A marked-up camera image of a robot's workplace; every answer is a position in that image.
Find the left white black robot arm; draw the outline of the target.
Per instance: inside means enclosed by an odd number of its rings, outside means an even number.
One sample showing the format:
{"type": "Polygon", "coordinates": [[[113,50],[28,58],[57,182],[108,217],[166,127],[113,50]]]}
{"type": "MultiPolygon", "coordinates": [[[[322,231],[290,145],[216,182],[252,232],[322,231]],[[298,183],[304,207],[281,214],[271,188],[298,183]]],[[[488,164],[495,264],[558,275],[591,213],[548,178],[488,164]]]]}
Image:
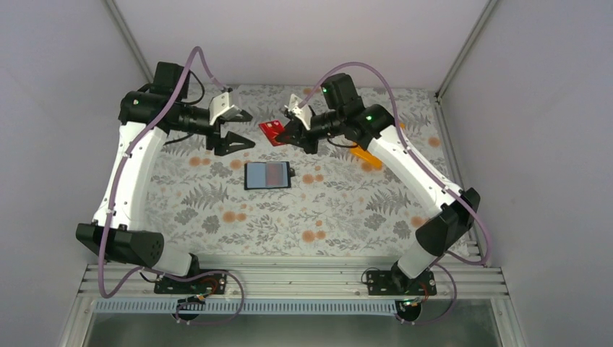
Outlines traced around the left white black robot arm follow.
{"type": "Polygon", "coordinates": [[[153,82],[121,100],[119,144],[111,178],[92,221],[79,224],[76,237],[103,262],[171,274],[173,284],[190,293],[201,283],[197,257],[171,246],[162,233],[145,229],[147,186],[155,161],[172,131],[202,135],[206,149],[217,156],[252,148],[255,143],[221,131],[226,122],[252,120],[239,94],[223,87],[207,108],[200,108],[185,100],[189,80],[176,86],[183,70],[178,64],[160,62],[153,82]]]}

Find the black card holder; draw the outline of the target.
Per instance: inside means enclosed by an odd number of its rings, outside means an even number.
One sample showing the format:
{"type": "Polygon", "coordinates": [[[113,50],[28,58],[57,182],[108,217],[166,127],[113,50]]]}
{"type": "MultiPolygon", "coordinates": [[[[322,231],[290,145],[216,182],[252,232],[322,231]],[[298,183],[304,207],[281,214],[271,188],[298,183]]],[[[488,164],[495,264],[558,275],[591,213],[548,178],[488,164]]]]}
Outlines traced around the black card holder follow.
{"type": "Polygon", "coordinates": [[[291,188],[294,169],[288,161],[250,162],[244,164],[244,189],[291,188]]]}

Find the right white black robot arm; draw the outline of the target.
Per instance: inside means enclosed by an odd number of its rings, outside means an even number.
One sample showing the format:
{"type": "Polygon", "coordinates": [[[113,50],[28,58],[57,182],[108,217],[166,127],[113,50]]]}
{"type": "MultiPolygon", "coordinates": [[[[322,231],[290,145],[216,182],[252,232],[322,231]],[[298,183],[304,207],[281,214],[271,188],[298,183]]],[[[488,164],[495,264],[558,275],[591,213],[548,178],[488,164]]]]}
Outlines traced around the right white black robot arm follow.
{"type": "Polygon", "coordinates": [[[419,276],[463,237],[475,222],[480,195],[463,189],[433,166],[408,140],[384,106],[366,106],[346,73],[327,77],[321,87],[328,110],[315,113],[291,95],[284,107],[289,122],[276,140],[315,154],[321,140],[343,135],[389,168],[420,199],[429,218],[415,242],[393,265],[391,283],[400,294],[419,285],[419,276]]]}

